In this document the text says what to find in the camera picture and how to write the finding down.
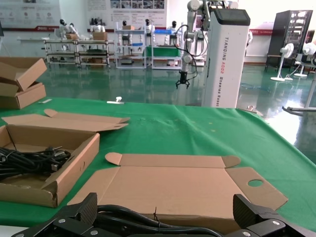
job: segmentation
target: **screw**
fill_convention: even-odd
[[[251,234],[250,234],[249,232],[246,232],[246,231],[242,232],[242,234],[243,234],[244,236],[247,236],[247,237],[251,236]]]
[[[95,236],[95,235],[98,234],[98,232],[97,232],[97,231],[91,231],[90,234],[91,234],[92,236]]]

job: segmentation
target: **open cardboard box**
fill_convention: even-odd
[[[46,96],[35,82],[47,67],[42,58],[0,57],[0,108],[22,109]]]
[[[202,226],[222,233],[239,227],[233,217],[233,196],[274,210],[287,198],[234,156],[140,155],[109,153],[106,160],[120,165],[96,171],[68,204],[97,193],[98,205],[125,206],[167,224]],[[262,181],[259,187],[248,182]]]
[[[47,116],[22,115],[2,118],[0,147],[25,152],[59,147],[71,152],[71,158],[49,177],[19,175],[0,181],[0,200],[57,207],[99,152],[97,131],[125,127],[129,118],[58,113],[45,110]]]
[[[78,40],[78,36],[76,34],[66,34],[66,39],[68,40]]]
[[[16,85],[0,82],[0,108],[20,110],[46,96],[45,86],[38,82],[25,91],[18,89]]]
[[[19,91],[26,91],[46,70],[42,58],[0,57],[0,83],[16,85]]]

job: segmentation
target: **black cable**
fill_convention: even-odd
[[[93,225],[122,236],[132,234],[199,234],[215,237],[223,236],[221,233],[208,228],[168,225],[117,205],[98,206],[98,212]]]
[[[71,156],[60,148],[41,152],[20,152],[0,147],[0,179],[19,174],[49,174],[57,171]]]
[[[179,29],[176,31],[175,35],[178,34],[179,30],[180,30],[182,27],[187,27],[187,30],[189,29],[189,26],[188,26],[188,25],[182,25],[182,26],[180,26]],[[202,35],[203,35],[203,44],[202,44],[201,53],[200,53],[199,55],[191,54],[191,53],[189,52],[189,50],[188,50],[188,45],[187,45],[187,44],[185,44],[185,45],[186,45],[186,49],[181,49],[181,48],[177,47],[177,45],[175,44],[175,42],[173,42],[173,46],[174,46],[176,49],[188,53],[188,54],[192,57],[192,60],[193,60],[193,62],[194,62],[195,71],[194,71],[193,73],[189,73],[189,75],[192,75],[192,74],[196,74],[196,75],[195,75],[194,77],[188,79],[188,81],[189,81],[189,80],[192,80],[192,79],[194,79],[194,78],[196,78],[196,77],[198,76],[198,66],[197,66],[197,62],[196,62],[196,60],[195,60],[195,57],[200,57],[201,55],[204,55],[204,54],[206,53],[207,49],[208,49],[208,42],[206,41],[206,38],[205,38],[205,35],[204,35],[203,31],[202,31]],[[204,41],[206,41],[206,50],[205,50],[205,51],[204,51]]]

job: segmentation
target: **green tablecloth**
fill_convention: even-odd
[[[236,155],[283,192],[289,201],[279,213],[291,222],[316,231],[316,166],[258,116],[235,109],[173,105],[106,104],[102,101],[54,98],[22,111],[0,116],[57,111],[131,117],[124,129],[101,133],[100,152],[66,196],[76,194],[97,169],[110,167],[108,152],[143,154]],[[0,225],[31,226],[49,219],[57,209],[0,202]]]

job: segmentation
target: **wall poster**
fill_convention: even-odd
[[[59,0],[0,0],[0,21],[6,31],[54,31],[59,20]]]
[[[167,0],[87,0],[87,10],[88,29],[95,19],[110,30],[116,28],[116,22],[121,27],[124,20],[136,29],[145,24],[145,19],[150,19],[156,29],[166,27]]]

